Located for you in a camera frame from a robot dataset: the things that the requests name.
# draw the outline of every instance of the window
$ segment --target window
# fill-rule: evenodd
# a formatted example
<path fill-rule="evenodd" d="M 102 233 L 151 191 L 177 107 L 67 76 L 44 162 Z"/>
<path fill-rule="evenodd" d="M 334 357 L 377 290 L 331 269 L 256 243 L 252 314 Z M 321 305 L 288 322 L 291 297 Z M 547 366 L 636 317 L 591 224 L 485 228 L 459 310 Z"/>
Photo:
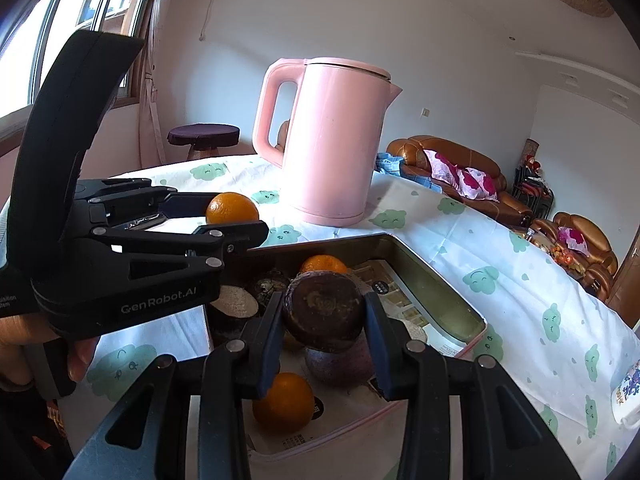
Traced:
<path fill-rule="evenodd" d="M 10 82 L 0 85 L 0 119 L 16 110 L 28 111 L 28 105 L 33 103 L 54 60 L 74 31 L 84 28 L 138 35 L 143 32 L 141 20 L 148 2 L 40 0 L 9 40 L 0 45 L 0 81 Z M 137 97 L 130 85 L 132 79 L 130 73 L 123 79 L 119 98 Z"/>

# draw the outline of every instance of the tablecloth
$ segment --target tablecloth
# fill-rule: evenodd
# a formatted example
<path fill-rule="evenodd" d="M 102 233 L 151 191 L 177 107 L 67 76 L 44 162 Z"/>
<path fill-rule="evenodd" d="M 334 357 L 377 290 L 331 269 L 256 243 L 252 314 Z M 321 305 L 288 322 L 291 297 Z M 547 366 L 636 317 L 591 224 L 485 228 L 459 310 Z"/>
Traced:
<path fill-rule="evenodd" d="M 395 235 L 486 317 L 488 331 L 475 354 L 489 353 L 500 361 L 583 479 L 602 480 L 633 439 L 635 431 L 613 419 L 609 397 L 640 359 L 640 341 L 547 254 L 489 217 L 416 183 L 375 173 L 361 222 L 348 228 L 308 224 L 280 202 L 282 171 L 257 155 L 183 162 L 125 176 L 144 176 L 180 191 L 245 194 L 270 227 L 267 245 Z M 175 219 L 159 229 L 191 232 L 203 222 Z M 207 351 L 200 308 L 104 336 L 87 378 L 60 403 L 72 447 L 79 449 L 156 354 L 186 359 Z"/>

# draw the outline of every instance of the kettle spout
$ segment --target kettle spout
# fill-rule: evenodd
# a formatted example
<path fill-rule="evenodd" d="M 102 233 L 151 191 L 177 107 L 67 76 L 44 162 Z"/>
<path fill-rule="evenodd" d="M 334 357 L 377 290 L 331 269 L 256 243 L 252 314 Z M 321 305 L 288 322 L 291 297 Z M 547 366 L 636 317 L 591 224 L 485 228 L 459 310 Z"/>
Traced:
<path fill-rule="evenodd" d="M 396 97 L 398 97 L 402 93 L 402 89 L 399 86 L 396 86 L 393 83 L 389 83 L 389 86 L 390 86 L 389 102 L 387 106 L 389 106 L 393 101 L 395 101 Z"/>

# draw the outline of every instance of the leather armchair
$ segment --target leather armchair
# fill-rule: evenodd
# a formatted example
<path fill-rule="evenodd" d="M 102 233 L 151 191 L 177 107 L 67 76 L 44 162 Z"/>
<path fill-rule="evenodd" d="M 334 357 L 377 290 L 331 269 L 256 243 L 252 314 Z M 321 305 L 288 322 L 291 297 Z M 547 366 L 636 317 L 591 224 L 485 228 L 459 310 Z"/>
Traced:
<path fill-rule="evenodd" d="M 584 236 L 589 256 L 572 251 L 574 258 L 586 269 L 580 284 L 587 290 L 593 288 L 596 297 L 605 301 L 613 288 L 613 276 L 618 271 L 618 259 L 609 240 L 596 224 L 580 215 L 558 212 L 552 222 L 536 218 L 531 224 L 532 229 L 541 232 L 553 243 L 558 243 L 558 228 L 561 226 L 578 229 Z"/>
<path fill-rule="evenodd" d="M 437 179 L 432 179 L 432 181 L 441 186 L 447 196 L 476 209 L 503 225 L 526 227 L 531 222 L 533 216 L 531 209 L 506 192 L 507 179 L 500 171 L 500 167 L 482 153 L 475 152 L 451 140 L 431 136 L 396 139 L 388 145 L 386 150 L 392 155 L 402 156 L 405 163 L 404 168 L 410 174 L 431 177 L 431 167 L 424 150 L 439 152 L 457 166 L 484 171 L 494 181 L 499 202 L 470 200 L 460 196 L 449 184 Z"/>

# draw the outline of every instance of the kettle lid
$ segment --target kettle lid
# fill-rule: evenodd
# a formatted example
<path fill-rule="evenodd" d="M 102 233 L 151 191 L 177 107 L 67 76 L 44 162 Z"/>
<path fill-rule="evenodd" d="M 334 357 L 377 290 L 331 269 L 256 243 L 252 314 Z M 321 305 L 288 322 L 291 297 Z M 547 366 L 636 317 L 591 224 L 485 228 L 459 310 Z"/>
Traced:
<path fill-rule="evenodd" d="M 315 57 L 313 59 L 307 59 L 306 64 L 307 65 L 323 64 L 323 65 L 345 66 L 347 68 L 357 68 L 360 70 L 366 70 L 367 72 L 372 72 L 375 75 L 382 76 L 384 79 L 391 81 L 391 74 L 386 70 L 382 70 L 377 66 L 363 63 L 361 61 L 354 61 L 353 59 L 342 59 L 340 57 Z"/>

